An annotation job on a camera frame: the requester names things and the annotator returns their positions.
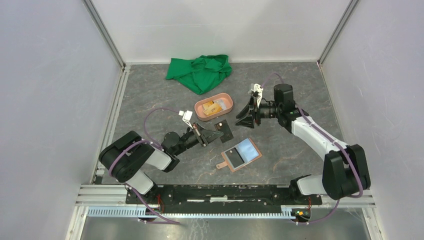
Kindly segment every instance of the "white bracket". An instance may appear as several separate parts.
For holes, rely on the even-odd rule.
[[[186,123],[190,128],[193,128],[192,124],[190,123],[190,119],[192,118],[193,112],[192,111],[179,111],[178,115],[182,116],[182,121]]]
[[[251,84],[250,85],[250,90],[247,92],[248,94],[252,95],[253,93],[257,92],[257,96],[256,96],[256,104],[257,106],[259,106],[259,104],[261,104],[262,101],[262,92],[264,91],[264,89],[262,88],[261,85],[255,83],[255,84]]]

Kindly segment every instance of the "aluminum frame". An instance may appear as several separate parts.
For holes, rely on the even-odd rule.
[[[103,138],[101,143],[99,144],[96,156],[100,154],[100,152],[109,146],[112,143],[112,139],[115,133],[115,127],[117,126],[118,116],[121,109],[122,99],[124,98],[125,88],[127,87],[128,76],[130,75],[131,65],[127,65],[120,74],[119,81],[116,84],[116,91],[113,95],[113,100],[109,109],[109,117],[107,118],[107,122],[105,123],[103,130]],[[90,183],[93,184],[96,180],[97,176],[103,176],[105,173],[105,166],[103,166],[97,159],[94,158],[93,161],[93,170],[92,170],[92,178]]]
[[[107,46],[109,47],[113,57],[115,58],[116,62],[119,64],[119,66],[123,69],[126,66],[126,63],[124,59],[122,58],[121,54],[118,51],[117,46],[115,45],[114,41],[112,40],[111,35],[109,34],[108,30],[106,29],[105,24],[103,23],[102,19],[100,18],[99,12],[97,12],[96,7],[94,6],[92,0],[82,0],[85,7],[87,8],[88,13],[90,14],[91,18],[94,21],[94,24],[96,25],[98,31],[100,32],[101,36],[103,37],[104,41],[106,42]]]
[[[359,0],[350,0],[349,4],[347,5],[346,10],[344,10],[344,13],[340,18],[340,21],[338,22],[338,24],[335,27],[330,39],[328,40],[327,45],[324,47],[324,50],[322,51],[321,56],[318,58],[318,61],[317,61],[318,64],[322,65],[324,63],[324,61],[326,60],[331,49],[333,48],[334,44],[336,43],[337,39],[339,38],[340,33],[342,32],[347,21],[351,17],[352,12],[356,8],[358,2],[359,2]]]
[[[84,229],[86,218],[89,214],[90,208],[97,210],[130,210],[134,209],[145,209],[142,204],[126,204],[125,200],[127,197],[127,190],[122,184],[100,184],[93,185],[87,184],[82,185],[78,197],[76,198],[75,209],[72,215],[72,219],[68,228],[66,240],[79,240]],[[312,208],[332,208],[336,201],[326,195],[322,195],[322,205],[313,205]],[[150,205],[152,208],[157,208],[158,205]],[[282,205],[282,213],[291,208],[307,208],[306,205]],[[383,231],[378,221],[376,213],[376,204],[374,202],[371,190],[364,190],[363,197],[361,198],[350,198],[344,197],[340,200],[339,208],[361,208],[366,226],[371,237],[371,240],[384,240]],[[120,217],[132,217],[132,215],[125,216],[124,213],[120,213]],[[241,215],[213,215],[213,214],[169,214],[168,217],[178,218],[233,218],[233,219],[249,219],[249,218],[262,218],[262,219],[283,219],[280,215],[273,214],[241,214]]]

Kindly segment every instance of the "gray floor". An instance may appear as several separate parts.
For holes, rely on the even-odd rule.
[[[328,214],[313,209],[313,219]],[[181,225],[152,225],[133,218],[87,217],[82,240],[370,240],[360,208],[339,208],[324,222],[295,226],[285,219],[175,219]]]
[[[276,119],[264,119],[261,126],[250,129],[235,126],[236,114],[247,104],[248,88],[252,83],[262,84],[273,71],[293,85],[294,99],[313,119],[330,134],[341,139],[335,113],[324,80],[314,62],[233,63],[233,71],[212,91],[197,95],[175,80],[165,80],[168,65],[133,65],[130,69],[114,140],[130,130],[144,136],[143,122],[153,108],[171,107],[194,110],[197,101],[219,93],[227,93],[234,101],[233,110],[207,122],[196,120],[204,128],[214,130],[214,124],[226,119],[234,139],[222,144],[219,139],[206,148],[195,146],[179,155],[181,162],[165,173],[145,165],[143,170],[157,184],[288,184],[290,180],[306,175],[321,174],[323,161],[302,140],[280,127]],[[273,78],[265,86],[263,96],[273,99]],[[181,117],[170,111],[157,111],[147,120],[147,129],[156,140],[162,141],[168,132],[182,134],[187,125]],[[228,167],[217,169],[223,162],[221,152],[251,138],[263,157],[232,173]],[[115,184],[105,174],[103,184]]]

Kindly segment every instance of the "cable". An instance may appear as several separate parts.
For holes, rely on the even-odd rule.
[[[131,144],[129,147],[125,148],[124,151],[121,152],[121,154],[119,154],[119,156],[115,159],[115,161],[113,161],[113,163],[110,165],[109,167],[109,176],[112,176],[112,170],[114,169],[114,167],[116,166],[116,164],[119,162],[119,160],[121,160],[121,158],[127,154],[131,149],[133,149],[134,147],[140,145],[140,144],[145,144],[145,143],[149,143],[149,141],[147,140],[140,140],[140,141],[136,141],[133,144]],[[165,221],[144,221],[145,223],[148,224],[180,224],[177,221],[173,221],[171,219],[168,219],[162,215],[160,215],[159,213],[157,213],[155,210],[153,210],[153,208],[151,208],[147,202],[142,198],[141,194],[131,185],[129,185],[128,183],[125,183],[126,185],[129,186],[129,189],[135,193],[135,195],[138,197],[138,199],[140,199],[140,201],[145,205],[145,207],[150,210],[154,215],[158,216],[159,218],[165,220]]]
[[[270,80],[270,78],[272,77],[272,75],[277,75],[278,77],[279,77],[279,79],[280,79],[280,81],[281,81],[281,83],[284,83],[284,81],[283,81],[283,78],[278,74],[278,73],[276,73],[276,72],[273,72],[273,73],[271,73],[269,76],[268,76],[268,78],[262,83],[262,88],[265,86],[265,84],[268,82],[268,80]],[[357,185],[358,185],[358,188],[359,188],[359,194],[358,195],[351,195],[350,197],[351,198],[360,198],[360,197],[362,197],[362,195],[364,194],[364,188],[363,188],[363,186],[362,186],[362,183],[361,183],[361,179],[359,178],[359,175],[358,175],[358,172],[357,172],[357,170],[356,170],[356,168],[355,168],[355,166],[354,166],[354,164],[353,164],[353,162],[352,162],[352,160],[351,160],[351,158],[349,157],[349,154],[345,151],[345,149],[338,143],[338,142],[336,142],[332,137],[330,137],[328,134],[326,134],[324,131],[322,131],[319,127],[317,127],[314,123],[312,123],[310,120],[309,120],[309,118],[307,118],[306,117],[306,115],[305,115],[305,113],[304,113],[304,111],[302,110],[302,108],[299,106],[299,105],[297,105],[296,106],[298,109],[299,109],[299,112],[300,112],[300,114],[302,115],[302,117],[305,119],[305,121],[313,128],[313,129],[315,129],[318,133],[320,133],[321,135],[323,135],[326,139],[328,139],[332,144],[334,144],[340,151],[341,151],[341,153],[343,154],[343,156],[346,158],[346,160],[347,160],[347,162],[349,163],[349,167],[350,167],[350,169],[352,170],[352,172],[353,172],[353,175],[354,175],[354,177],[355,177],[355,180],[356,180],[356,183],[357,183]],[[300,224],[303,224],[303,225],[309,225],[309,224],[313,224],[313,223],[318,223],[318,222],[321,222],[321,221],[323,221],[323,220],[325,220],[325,219],[328,219],[329,217],[331,217],[331,215],[333,215],[334,214],[334,212],[336,211],[336,209],[337,209],[337,207],[339,206],[339,202],[340,202],[340,199],[338,199],[337,200],[337,202],[335,203],[335,206],[334,206],[334,208],[325,216],[325,217],[323,217],[323,218],[320,218],[320,219],[317,219],[317,220],[314,220],[314,221],[310,221],[310,222],[304,222],[304,223],[300,223]]]
[[[150,210],[150,212],[152,214],[154,214],[154,215],[158,216],[159,218],[165,220],[165,221],[145,221],[145,223],[148,223],[148,224],[175,224],[175,225],[180,224],[178,221],[171,220],[171,219],[166,218],[166,217],[160,215],[159,213],[157,213],[153,208],[151,208],[147,204],[147,202],[142,198],[141,194],[134,187],[132,187],[132,186],[130,186],[130,187],[132,188],[132,191],[135,193],[135,195],[138,197],[138,199],[140,199],[140,201],[146,206],[146,208],[148,210]]]
[[[280,74],[278,74],[276,71],[274,71],[273,73],[271,73],[271,74],[268,76],[268,78],[267,78],[267,79],[265,79],[265,81],[263,81],[263,83],[262,83],[262,85],[261,85],[261,87],[262,87],[262,88],[264,88],[265,84],[267,84],[267,82],[271,79],[271,77],[272,77],[273,75],[277,75],[277,76],[279,77],[279,80],[281,81],[281,83],[282,83],[282,84],[284,83],[283,78],[280,76]]]
[[[318,133],[320,133],[322,136],[324,136],[326,139],[328,139],[332,144],[334,144],[341,151],[341,153],[344,155],[347,162],[349,163],[349,167],[353,172],[353,175],[355,177],[356,183],[358,184],[358,188],[359,188],[359,194],[358,195],[351,195],[351,197],[352,198],[362,197],[362,195],[364,194],[364,188],[362,187],[361,179],[359,178],[358,172],[357,172],[351,158],[349,157],[349,154],[346,152],[346,150],[338,142],[336,142],[332,137],[330,137],[328,134],[326,134],[323,130],[321,130],[319,127],[317,127],[314,123],[312,123],[309,120],[309,118],[306,117],[306,115],[304,114],[304,111],[302,110],[302,108],[299,107],[299,105],[297,105],[297,108],[299,109],[299,112],[302,115],[302,117],[305,119],[305,121],[312,128],[314,128]]]
[[[171,112],[174,112],[174,113],[179,113],[177,110],[174,110],[174,109],[171,109],[171,108],[167,108],[167,107],[156,107],[156,108],[154,108],[154,109],[152,109],[148,114],[147,114],[147,116],[144,118],[144,134],[146,135],[146,137],[148,137],[154,144],[155,144],[155,147],[156,148],[158,148],[159,150],[162,150],[162,146],[161,146],[161,144],[158,142],[158,141],[156,141],[152,136],[150,136],[149,135],[149,133],[147,132],[147,128],[146,128],[146,121],[147,121],[147,118],[150,116],[150,114],[152,114],[153,112],[155,112],[155,111],[157,111],[157,110],[168,110],[168,111],[171,111]]]

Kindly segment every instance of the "purple cable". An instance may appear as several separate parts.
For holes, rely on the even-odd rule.
[[[262,87],[262,88],[264,88],[265,84],[267,84],[267,82],[271,79],[271,77],[272,77],[273,75],[277,75],[277,76],[279,77],[279,79],[280,79],[281,83],[282,83],[282,84],[284,83],[283,78],[280,76],[280,74],[278,74],[277,72],[275,72],[275,71],[274,71],[273,73],[271,73],[271,74],[268,76],[268,78],[267,78],[267,79],[265,79],[265,81],[263,81],[263,83],[262,83],[262,85],[261,85],[261,87]]]
[[[133,144],[131,144],[129,147],[125,148],[125,150],[123,152],[121,152],[119,154],[119,156],[115,159],[115,161],[112,162],[112,165],[110,165],[109,167],[109,176],[112,176],[112,170],[115,168],[115,165],[119,162],[119,160],[121,160],[121,158],[127,154],[131,149],[133,149],[135,146],[138,146],[140,144],[145,144],[145,143],[149,143],[150,141],[148,140],[140,140],[140,141],[136,141]]]
[[[277,72],[273,72],[271,73],[268,78],[262,83],[262,88],[264,88],[265,84],[271,79],[271,77],[273,75],[277,75],[281,81],[281,83],[284,83],[283,78],[277,73]],[[362,187],[362,183],[361,180],[359,178],[358,172],[355,169],[355,166],[351,160],[351,158],[349,157],[349,154],[345,151],[345,149],[338,143],[336,142],[332,137],[330,137],[328,134],[326,134],[324,131],[322,131],[319,127],[317,127],[315,124],[313,124],[304,114],[304,111],[302,110],[301,107],[299,107],[299,105],[297,106],[297,108],[299,109],[300,114],[302,115],[302,117],[305,119],[305,121],[313,128],[315,129],[318,133],[320,133],[321,135],[323,135],[326,139],[328,139],[332,144],[334,144],[338,149],[340,149],[341,153],[343,154],[343,156],[346,158],[347,162],[349,163],[349,167],[353,172],[353,175],[355,177],[356,183],[358,184],[358,188],[359,188],[359,194],[358,195],[351,195],[351,198],[360,198],[362,197],[362,195],[364,194],[364,188]],[[299,222],[299,224],[301,225],[308,225],[308,224],[313,224],[313,223],[318,223],[321,222],[323,220],[328,219],[329,217],[331,217],[331,215],[334,214],[334,212],[336,212],[337,207],[339,206],[339,202],[340,199],[337,200],[337,202],[335,203],[334,208],[323,218],[317,219],[317,220],[313,220],[310,221],[308,223],[306,222]]]
[[[137,195],[138,199],[140,199],[140,201],[146,206],[148,210],[150,210],[154,215],[158,216],[159,218],[165,220],[165,221],[145,221],[145,223],[147,224],[176,224],[176,225],[180,224],[178,221],[171,220],[157,213],[153,208],[151,208],[147,204],[147,202],[142,198],[141,194],[134,187],[130,186],[129,184],[127,185],[132,188],[132,191],[135,193],[135,195]]]
[[[340,203],[340,199],[335,202],[334,208],[327,214],[327,216],[325,216],[323,218],[313,220],[313,221],[308,221],[308,222],[296,222],[296,224],[298,224],[298,225],[309,225],[309,224],[315,224],[315,223],[319,223],[321,221],[324,221],[324,220],[328,219],[329,217],[331,217],[331,215],[333,215],[336,212],[336,209],[339,206],[339,203]]]
[[[156,148],[158,148],[159,150],[162,150],[162,146],[161,146],[161,144],[158,142],[158,141],[156,141],[152,136],[150,136],[149,135],[149,133],[147,132],[147,129],[146,129],[146,121],[147,121],[147,118],[150,116],[150,114],[152,114],[153,112],[155,112],[155,111],[157,111],[157,110],[168,110],[168,111],[171,111],[171,112],[174,112],[174,113],[179,113],[177,110],[174,110],[174,109],[171,109],[171,108],[167,108],[167,107],[157,107],[157,108],[154,108],[154,109],[152,109],[148,114],[147,114],[147,116],[144,118],[144,133],[146,134],[146,136],[154,143],[154,145],[155,145],[155,147]]]
[[[346,150],[338,143],[336,142],[332,137],[330,137],[328,134],[326,134],[324,131],[322,131],[319,127],[317,127],[315,124],[313,124],[304,114],[304,111],[302,110],[301,107],[297,106],[297,108],[299,109],[300,114],[302,115],[302,117],[305,119],[305,121],[312,127],[314,128],[318,133],[320,133],[321,135],[323,135],[326,139],[328,139],[332,144],[334,144],[338,149],[340,149],[341,153],[344,155],[344,157],[346,158],[347,162],[349,163],[349,167],[353,172],[353,175],[355,177],[356,183],[358,184],[358,188],[359,188],[359,194],[358,195],[351,195],[352,198],[360,198],[362,197],[362,195],[364,194],[364,188],[362,187],[362,183],[361,180],[359,178],[358,172],[351,160],[351,158],[349,157],[349,154],[346,152]]]
[[[123,152],[121,152],[121,154],[119,154],[119,156],[115,159],[115,161],[112,162],[112,165],[110,165],[109,167],[109,176],[112,176],[112,170],[114,169],[114,167],[116,166],[116,164],[119,162],[119,160],[121,160],[121,158],[128,153],[131,149],[133,149],[134,147],[140,145],[140,144],[145,144],[145,143],[149,143],[150,141],[148,140],[140,140],[140,141],[136,141],[133,144],[131,144],[129,147],[125,148],[125,150]],[[132,190],[134,191],[135,195],[137,195],[137,197],[140,199],[140,201],[146,206],[147,209],[149,209],[154,215],[158,216],[159,218],[165,220],[165,221],[146,221],[145,223],[148,224],[180,224],[177,221],[173,221],[171,219],[168,219],[162,215],[160,215],[159,213],[157,213],[155,210],[153,210],[146,201],[144,201],[144,199],[142,198],[142,196],[140,195],[140,193],[132,186],[130,186],[132,188]]]

